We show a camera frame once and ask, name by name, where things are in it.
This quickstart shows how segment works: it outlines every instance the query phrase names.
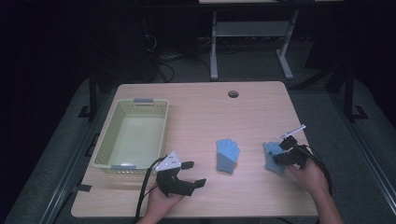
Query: translucent storage bin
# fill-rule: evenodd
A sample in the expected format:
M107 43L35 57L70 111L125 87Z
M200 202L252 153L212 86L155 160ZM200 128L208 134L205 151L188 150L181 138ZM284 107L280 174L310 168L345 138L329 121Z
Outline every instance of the translucent storage bin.
M93 166L106 173L144 174L162 156L168 106L164 99L119 100Z

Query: dark background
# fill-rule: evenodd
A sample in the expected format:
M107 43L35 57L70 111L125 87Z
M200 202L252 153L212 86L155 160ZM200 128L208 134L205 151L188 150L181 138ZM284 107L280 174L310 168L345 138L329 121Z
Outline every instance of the dark background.
M92 71L102 91L120 83L150 82L156 55L146 51L143 33L155 33L180 49L188 49L196 36L210 36L207 12L158 12L148 24L137 13L101 14L86 6L97 7L98 1L0 2L0 221ZM326 69L352 55L355 77L369 87L394 126L395 9L370 2L325 13L303 10L293 34L294 39L316 40L309 67Z

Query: black cable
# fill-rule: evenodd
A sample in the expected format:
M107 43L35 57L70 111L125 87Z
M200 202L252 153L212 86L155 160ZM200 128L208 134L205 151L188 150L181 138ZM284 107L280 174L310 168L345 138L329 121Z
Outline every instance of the black cable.
M146 195L148 195L150 192L152 192L154 189L156 189L158 187L158 185L154 186L152 189L150 189L147 193L145 193L145 197Z
M160 65L168 67L169 69L171 69L172 75L169 78L166 78L166 75L163 72L163 70L161 70ZM160 77L163 79L163 82L165 82L165 83L168 83L168 82L172 81L172 79L175 77L175 69L172 66L168 65L168 64L158 63L157 70L158 70L158 73L160 74Z
M217 53L219 53L219 54L236 54L236 53L247 50L247 49L243 49L240 44L235 44L234 38L231 38L229 41L230 41L230 46L226 50L222 50L221 49L222 45L218 44L219 49L217 50Z
M311 150L312 150L312 152L314 153L315 152L315 154L317 154L317 156L318 156L318 159L320 160L320 162L322 162L323 163L323 159L320 157L320 155L319 155L319 153L316 151L316 150L314 150L311 146L306 146L306 147L309 147L309 148L311 148Z
M204 60L202 60L202 59L195 59L195 60L198 61L198 62L203 63L204 66L207 68L207 70L210 72L210 67L209 67L209 65L207 65L207 63Z
M296 147L297 149L299 149L300 152L302 152L303 154L305 154L305 156L307 156L308 158L310 158L314 163L317 164L317 166L318 166L319 169L323 172L323 174L324 174L324 176L325 176L325 178L326 178L326 180L327 180L327 184L328 184L328 186L329 186L329 193L330 193L330 196L332 196L332 179L331 179L331 177L330 177L329 171L327 170L327 168L326 168L326 166L323 164L323 162L321 162L320 160L318 160L316 157L314 157L314 155L312 155L312 154L309 153L308 151L306 151L306 150L300 148L300 146L295 145L295 147Z
M127 64L125 64L125 63L121 62L120 60L118 60L115 56L113 56L113 54L111 54L106 49L104 49L104 47L102 47L100 44L98 44L90 35L86 34L86 36L91 41L91 43L93 43L97 48L99 48L99 50L101 50L114 63L117 63L121 68L125 69L126 72L128 72L129 74L132 74L132 75L136 75L136 76L144 79L144 77L141 77L139 75L140 73L136 69L132 69Z
M142 207L143 200L145 199L145 196L146 196L145 195L146 186L147 186L147 184L149 182L149 175L151 174L152 167L154 167L154 165L157 164L157 162L163 161L165 158L166 157L159 158L158 160L153 162L150 165L150 167L147 169L147 172L146 172L146 175L145 175L145 179L143 180L142 189L140 190L139 201L138 201L137 207L136 207L136 214L134 215L134 223L136 223L139 220L140 208Z

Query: human hand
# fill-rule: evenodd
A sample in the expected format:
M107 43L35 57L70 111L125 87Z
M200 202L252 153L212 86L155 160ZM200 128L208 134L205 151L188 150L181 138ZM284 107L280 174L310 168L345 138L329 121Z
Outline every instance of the human hand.
M288 166L288 169L297 178L301 187L306 189L312 196L329 192L325 175L311 159L306 161L303 170L299 170L293 165Z
M155 224L159 222L183 198L184 195L169 193L169 196L166 196L160 188L153 189L148 195L146 214L137 223Z

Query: wooden tabletop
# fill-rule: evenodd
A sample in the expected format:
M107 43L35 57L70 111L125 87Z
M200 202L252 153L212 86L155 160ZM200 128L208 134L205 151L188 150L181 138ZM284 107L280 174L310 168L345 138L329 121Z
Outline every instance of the wooden tabletop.
M239 96L231 98L229 91ZM209 82L134 84L119 87L110 111L119 99L169 100L165 153L175 151L181 161L194 161L178 178L193 182L206 178L168 214L169 217L290 217L316 216L309 194L286 171L282 176L264 169L263 142L276 141L301 126L287 90L281 82ZM104 124L108 125L109 115ZM307 144L304 132L294 137ZM216 141L233 139L240 148L232 175L216 170ZM75 217L134 217L142 175L110 175L87 168L72 208ZM151 175L148 188L154 183ZM146 211L146 199L141 215Z

